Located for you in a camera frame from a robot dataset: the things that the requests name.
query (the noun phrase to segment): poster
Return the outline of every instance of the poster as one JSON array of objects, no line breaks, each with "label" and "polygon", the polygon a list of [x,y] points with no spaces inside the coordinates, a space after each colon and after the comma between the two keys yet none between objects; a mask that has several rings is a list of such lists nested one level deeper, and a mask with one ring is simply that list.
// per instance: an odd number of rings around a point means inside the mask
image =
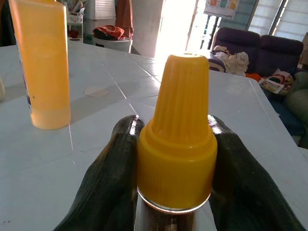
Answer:
[{"label": "poster", "polygon": [[206,0],[204,13],[233,19],[239,0]]}]

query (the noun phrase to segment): magazine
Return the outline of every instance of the magazine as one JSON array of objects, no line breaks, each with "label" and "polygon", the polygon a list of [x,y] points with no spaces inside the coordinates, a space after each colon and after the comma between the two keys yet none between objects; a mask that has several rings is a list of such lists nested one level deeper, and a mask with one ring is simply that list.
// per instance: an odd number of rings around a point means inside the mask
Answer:
[{"label": "magazine", "polygon": [[284,88],[283,84],[276,83],[266,78],[262,78],[259,81],[259,85],[261,88],[273,92],[275,94],[278,94]]}]

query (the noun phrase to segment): bottle cap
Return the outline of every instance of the bottle cap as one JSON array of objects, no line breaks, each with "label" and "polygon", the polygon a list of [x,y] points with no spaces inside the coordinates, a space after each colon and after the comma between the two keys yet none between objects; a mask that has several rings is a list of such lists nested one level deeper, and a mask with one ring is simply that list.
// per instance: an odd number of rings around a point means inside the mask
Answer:
[{"label": "bottle cap", "polygon": [[149,205],[182,213],[209,197],[217,142],[207,122],[208,60],[169,56],[155,114],[140,134],[138,191]]}]

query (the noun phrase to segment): table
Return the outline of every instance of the table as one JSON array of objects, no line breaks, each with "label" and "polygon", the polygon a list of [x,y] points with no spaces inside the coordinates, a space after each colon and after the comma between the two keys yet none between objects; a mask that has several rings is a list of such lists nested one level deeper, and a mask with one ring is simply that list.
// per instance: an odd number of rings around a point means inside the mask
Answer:
[{"label": "table", "polygon": [[[72,121],[45,131],[31,124],[16,47],[0,48],[6,88],[0,103],[1,231],[52,230],[114,124],[130,114],[147,123],[154,114],[163,69],[158,61],[74,42],[68,50]],[[252,79],[220,72],[211,71],[210,78],[210,113],[241,137],[308,229],[308,163],[261,88]],[[88,86],[109,94],[85,96]],[[216,230],[208,203],[201,209],[201,230]]]}]

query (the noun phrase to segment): sofa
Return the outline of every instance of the sofa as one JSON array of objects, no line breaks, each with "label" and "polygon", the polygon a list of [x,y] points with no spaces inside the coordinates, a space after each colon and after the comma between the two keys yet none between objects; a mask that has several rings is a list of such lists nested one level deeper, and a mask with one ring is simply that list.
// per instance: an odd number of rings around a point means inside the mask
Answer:
[{"label": "sofa", "polygon": [[263,35],[223,27],[217,31],[213,47],[227,47],[231,54],[246,52],[249,57],[247,73],[271,76],[278,68],[291,73],[295,82],[288,95],[265,92],[274,110],[293,137],[301,137],[299,145],[308,146],[308,72],[297,68],[303,43],[297,40]]}]

